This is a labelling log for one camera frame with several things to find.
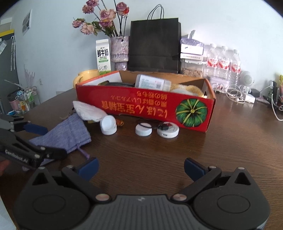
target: human hand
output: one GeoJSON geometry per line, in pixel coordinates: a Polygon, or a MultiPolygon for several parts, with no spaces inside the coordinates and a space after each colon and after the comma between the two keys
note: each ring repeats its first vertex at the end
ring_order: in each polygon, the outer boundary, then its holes
{"type": "Polygon", "coordinates": [[[9,164],[10,164],[10,161],[8,160],[4,160],[0,162],[0,176],[3,175],[4,170],[8,167],[9,164]]]}

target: black bag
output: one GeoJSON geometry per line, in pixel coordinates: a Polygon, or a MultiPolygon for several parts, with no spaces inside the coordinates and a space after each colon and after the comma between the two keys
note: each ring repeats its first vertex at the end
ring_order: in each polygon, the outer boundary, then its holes
{"type": "Polygon", "coordinates": [[[181,23],[178,18],[161,19],[161,14],[157,20],[148,18],[131,22],[128,69],[180,73],[181,23]]]}

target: bottle cap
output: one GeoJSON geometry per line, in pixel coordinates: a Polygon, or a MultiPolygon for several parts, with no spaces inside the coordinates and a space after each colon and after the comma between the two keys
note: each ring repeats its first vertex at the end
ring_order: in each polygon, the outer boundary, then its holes
{"type": "Polygon", "coordinates": [[[101,128],[101,132],[104,135],[112,135],[116,133],[117,131],[116,119],[111,115],[105,116],[100,121],[100,128],[101,128]]]}
{"type": "Polygon", "coordinates": [[[159,136],[164,138],[174,138],[179,134],[179,127],[172,122],[164,122],[163,124],[170,124],[171,126],[167,130],[157,129],[157,133],[159,136]]]}
{"type": "Polygon", "coordinates": [[[143,127],[140,124],[138,124],[136,126],[136,134],[141,136],[141,137],[146,137],[146,136],[150,135],[152,133],[151,125],[148,124],[148,123],[141,123],[141,124],[144,125],[144,126],[147,126],[148,128],[143,127]]]}

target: brown tabletop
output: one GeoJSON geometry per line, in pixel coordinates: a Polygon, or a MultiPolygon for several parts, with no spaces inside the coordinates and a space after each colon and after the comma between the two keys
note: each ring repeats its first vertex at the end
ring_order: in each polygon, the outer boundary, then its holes
{"type": "MultiPolygon", "coordinates": [[[[26,114],[34,124],[48,130],[66,116],[76,100],[75,90],[62,93],[26,114]]],[[[135,134],[137,118],[121,116],[123,127],[111,136],[101,133],[99,124],[87,124],[92,142],[83,147],[98,158],[100,169],[91,180],[115,197],[117,194],[168,194],[171,196],[192,181],[183,164],[191,157],[205,166],[216,165],[223,171],[245,167],[266,196],[271,214],[268,230],[283,226],[283,123],[276,120],[265,104],[237,104],[218,95],[207,133],[180,129],[174,139],[164,139],[155,131],[148,137],[135,134]]],[[[26,132],[21,137],[36,135],[26,132]]],[[[47,165],[58,170],[84,161],[80,152],[63,161],[47,165]]],[[[23,172],[12,164],[0,177],[0,195],[12,215],[12,206],[32,172],[23,172]]]]}

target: green pumpkin illustration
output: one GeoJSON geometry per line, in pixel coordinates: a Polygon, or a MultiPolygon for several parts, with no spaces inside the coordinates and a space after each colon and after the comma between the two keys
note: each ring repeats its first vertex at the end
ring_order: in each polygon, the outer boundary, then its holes
{"type": "Polygon", "coordinates": [[[186,127],[198,127],[207,115],[207,106],[199,99],[181,101],[176,108],[176,118],[186,127]]]}

